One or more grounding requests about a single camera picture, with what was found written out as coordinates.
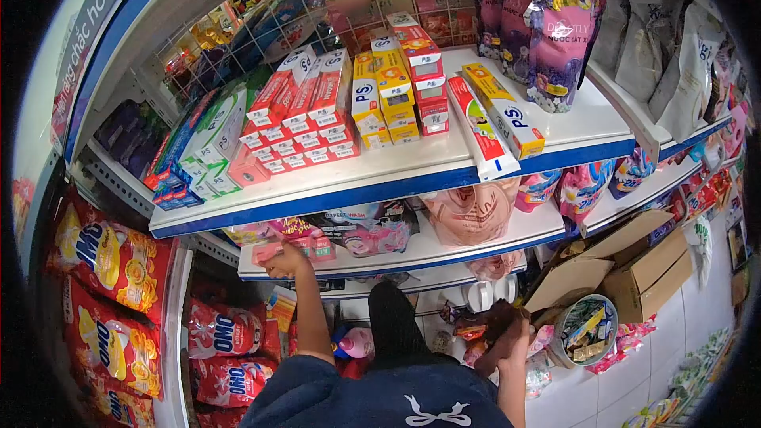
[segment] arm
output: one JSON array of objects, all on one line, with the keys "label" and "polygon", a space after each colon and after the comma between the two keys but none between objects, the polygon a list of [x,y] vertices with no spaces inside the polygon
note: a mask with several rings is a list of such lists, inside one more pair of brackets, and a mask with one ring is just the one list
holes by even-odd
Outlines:
[{"label": "arm", "polygon": [[283,253],[264,262],[263,266],[271,277],[296,278],[298,353],[317,357],[335,366],[328,323],[312,263],[298,248],[283,243]]}]

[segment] white bow print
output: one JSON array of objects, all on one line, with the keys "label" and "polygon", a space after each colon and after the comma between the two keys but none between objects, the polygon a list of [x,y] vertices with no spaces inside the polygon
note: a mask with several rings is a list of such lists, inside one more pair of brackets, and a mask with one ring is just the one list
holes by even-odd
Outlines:
[{"label": "white bow print", "polygon": [[460,414],[460,412],[463,410],[464,407],[467,407],[470,405],[469,403],[462,404],[460,402],[454,404],[452,407],[452,411],[449,413],[442,413],[438,415],[432,415],[429,413],[422,413],[420,411],[420,404],[417,400],[415,400],[415,397],[410,397],[409,395],[404,395],[404,398],[409,400],[409,404],[412,405],[413,411],[418,414],[418,416],[410,415],[405,418],[405,421],[410,426],[425,426],[429,423],[433,423],[434,420],[443,420],[448,421],[450,423],[455,423],[460,426],[470,426],[470,417],[468,415]]}]

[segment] laundry detergent bag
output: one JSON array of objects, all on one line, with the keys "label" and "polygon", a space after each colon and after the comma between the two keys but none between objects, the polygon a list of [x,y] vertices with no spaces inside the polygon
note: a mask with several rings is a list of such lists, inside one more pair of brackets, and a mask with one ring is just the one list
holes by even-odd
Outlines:
[{"label": "laundry detergent bag", "polygon": [[429,219],[443,245],[471,246],[503,236],[515,207],[520,178],[423,194]]}]

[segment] hand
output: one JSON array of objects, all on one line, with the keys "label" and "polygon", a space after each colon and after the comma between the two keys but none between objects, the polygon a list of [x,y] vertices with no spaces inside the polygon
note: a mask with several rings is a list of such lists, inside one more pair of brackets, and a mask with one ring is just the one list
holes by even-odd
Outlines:
[{"label": "hand", "polygon": [[287,242],[283,242],[282,245],[282,253],[261,263],[270,277],[290,280],[300,271],[314,271],[312,263],[301,250]]}]

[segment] brown item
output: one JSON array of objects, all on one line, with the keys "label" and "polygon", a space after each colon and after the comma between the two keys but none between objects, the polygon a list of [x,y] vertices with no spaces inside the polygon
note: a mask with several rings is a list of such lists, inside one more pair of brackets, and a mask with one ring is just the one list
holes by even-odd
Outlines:
[{"label": "brown item", "polygon": [[669,212],[662,210],[643,212],[586,251],[559,263],[549,270],[525,308],[528,312],[535,312],[550,306],[567,306],[591,294],[614,267],[617,253],[647,237],[671,218]]},{"label": "brown item", "polygon": [[681,229],[607,275],[602,294],[616,305],[620,324],[644,322],[687,281],[692,260]]}]

